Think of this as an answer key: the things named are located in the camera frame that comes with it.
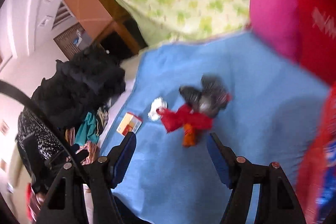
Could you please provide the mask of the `red white small carton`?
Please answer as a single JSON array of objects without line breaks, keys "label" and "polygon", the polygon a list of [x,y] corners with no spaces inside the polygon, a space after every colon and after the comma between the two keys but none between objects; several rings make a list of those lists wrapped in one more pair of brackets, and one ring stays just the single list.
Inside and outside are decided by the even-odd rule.
[{"label": "red white small carton", "polygon": [[126,112],[120,124],[118,125],[116,131],[123,136],[126,136],[127,133],[129,132],[136,134],[141,125],[142,125],[141,118],[130,112]]}]

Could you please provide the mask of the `blue blanket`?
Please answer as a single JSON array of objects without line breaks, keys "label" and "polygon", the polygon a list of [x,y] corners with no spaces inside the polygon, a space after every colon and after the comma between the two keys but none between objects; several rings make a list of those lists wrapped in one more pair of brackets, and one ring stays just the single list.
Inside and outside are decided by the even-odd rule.
[{"label": "blue blanket", "polygon": [[142,55],[135,83],[101,146],[106,155],[122,141],[117,128],[126,113],[142,119],[137,145],[113,194],[150,223],[219,223],[230,197],[206,148],[183,146],[184,131],[167,132],[148,114],[161,98],[170,111],[185,100],[179,89],[215,77],[222,88],[195,108],[213,119],[211,131],[254,164],[277,161],[292,185],[317,135],[329,85],[280,57],[251,32],[206,44],[168,44]]}]

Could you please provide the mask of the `pink pillow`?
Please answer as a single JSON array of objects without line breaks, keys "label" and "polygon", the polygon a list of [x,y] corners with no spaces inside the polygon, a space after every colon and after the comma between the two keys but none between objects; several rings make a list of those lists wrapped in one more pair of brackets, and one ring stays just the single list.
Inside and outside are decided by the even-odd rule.
[{"label": "pink pillow", "polygon": [[252,31],[272,50],[293,62],[298,60],[297,0],[250,0]]}]

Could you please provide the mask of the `black plastic bag trash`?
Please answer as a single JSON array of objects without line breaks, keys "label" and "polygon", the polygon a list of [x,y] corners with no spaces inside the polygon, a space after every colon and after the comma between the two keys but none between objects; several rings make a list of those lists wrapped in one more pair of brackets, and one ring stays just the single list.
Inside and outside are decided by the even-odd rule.
[{"label": "black plastic bag trash", "polygon": [[201,85],[201,90],[193,86],[180,86],[179,93],[194,111],[215,118],[227,107],[231,95],[221,79],[215,75],[202,75]]}]

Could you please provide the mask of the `white tissue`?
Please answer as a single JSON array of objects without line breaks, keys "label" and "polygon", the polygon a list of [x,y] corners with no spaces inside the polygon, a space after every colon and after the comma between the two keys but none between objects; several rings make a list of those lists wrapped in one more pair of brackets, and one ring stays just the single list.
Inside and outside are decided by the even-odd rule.
[{"label": "white tissue", "polygon": [[161,110],[165,109],[167,109],[167,102],[162,97],[154,99],[154,101],[151,103],[150,111],[148,112],[148,118],[151,121],[160,120]]}]

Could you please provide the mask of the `red Nilrich shopping bag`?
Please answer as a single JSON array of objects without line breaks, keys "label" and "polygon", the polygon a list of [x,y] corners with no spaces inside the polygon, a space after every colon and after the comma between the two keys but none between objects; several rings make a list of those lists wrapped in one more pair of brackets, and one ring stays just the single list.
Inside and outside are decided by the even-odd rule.
[{"label": "red Nilrich shopping bag", "polygon": [[335,82],[335,0],[297,0],[299,63],[327,84]]}]

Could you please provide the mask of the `black white dotted garment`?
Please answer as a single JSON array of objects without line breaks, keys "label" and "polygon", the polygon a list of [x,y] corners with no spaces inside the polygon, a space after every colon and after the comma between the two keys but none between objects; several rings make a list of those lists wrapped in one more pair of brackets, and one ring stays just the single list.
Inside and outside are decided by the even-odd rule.
[{"label": "black white dotted garment", "polygon": [[19,114],[16,140],[25,167],[35,177],[43,173],[46,160],[63,151],[50,130],[27,108]]}]

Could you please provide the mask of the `black clothes pile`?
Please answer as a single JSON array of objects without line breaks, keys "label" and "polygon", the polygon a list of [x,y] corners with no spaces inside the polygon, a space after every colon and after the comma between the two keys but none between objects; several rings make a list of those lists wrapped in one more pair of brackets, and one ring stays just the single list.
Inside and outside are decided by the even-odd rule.
[{"label": "black clothes pile", "polygon": [[91,45],[70,61],[56,61],[56,73],[42,79],[32,100],[60,129],[79,125],[88,112],[97,111],[126,87],[121,60],[102,47]]}]

